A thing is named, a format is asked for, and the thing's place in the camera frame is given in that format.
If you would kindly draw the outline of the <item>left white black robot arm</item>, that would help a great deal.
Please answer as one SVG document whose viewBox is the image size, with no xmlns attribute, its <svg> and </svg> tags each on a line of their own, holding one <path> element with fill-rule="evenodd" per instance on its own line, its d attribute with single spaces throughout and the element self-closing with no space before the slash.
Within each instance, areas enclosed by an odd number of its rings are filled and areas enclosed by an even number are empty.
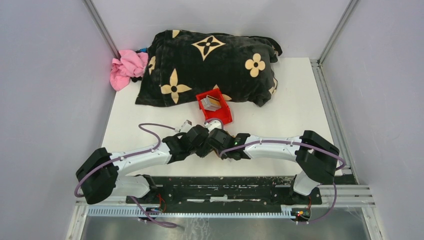
<svg viewBox="0 0 424 240">
<path fill-rule="evenodd" d="M 184 161 L 202 147 L 209 133 L 209 129 L 198 124 L 187 132 L 158 138 L 156 144 L 132 151 L 110 153 L 105 147 L 98 148 L 76 171 L 78 183 L 74 195 L 85 198 L 89 205 L 112 196 L 135 197 L 152 203 L 158 191 L 151 177 L 131 174 L 152 166 Z"/>
</svg>

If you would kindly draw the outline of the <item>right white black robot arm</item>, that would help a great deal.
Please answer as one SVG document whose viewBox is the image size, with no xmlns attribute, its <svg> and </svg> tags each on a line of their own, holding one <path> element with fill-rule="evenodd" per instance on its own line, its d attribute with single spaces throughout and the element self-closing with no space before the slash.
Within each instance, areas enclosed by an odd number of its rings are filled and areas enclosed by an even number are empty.
<svg viewBox="0 0 424 240">
<path fill-rule="evenodd" d="M 267 158 L 298 164 L 301 171 L 288 191 L 295 204 L 306 201 L 316 187 L 333 184 L 336 171 L 346 164 L 339 149 L 312 130 L 300 136 L 263 137 L 249 133 L 232 136 L 223 129 L 214 129 L 204 145 L 223 160 Z"/>
</svg>

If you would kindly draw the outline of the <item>red plastic bin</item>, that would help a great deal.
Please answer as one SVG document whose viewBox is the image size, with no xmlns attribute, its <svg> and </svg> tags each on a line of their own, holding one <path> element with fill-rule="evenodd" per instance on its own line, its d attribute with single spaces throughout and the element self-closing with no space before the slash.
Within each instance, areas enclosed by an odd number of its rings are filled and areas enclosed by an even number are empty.
<svg viewBox="0 0 424 240">
<path fill-rule="evenodd" d="M 219 88 L 196 95 L 199 109 L 205 120 L 219 119 L 224 125 L 233 122 L 232 113 L 227 103 L 227 96 L 222 94 Z"/>
</svg>

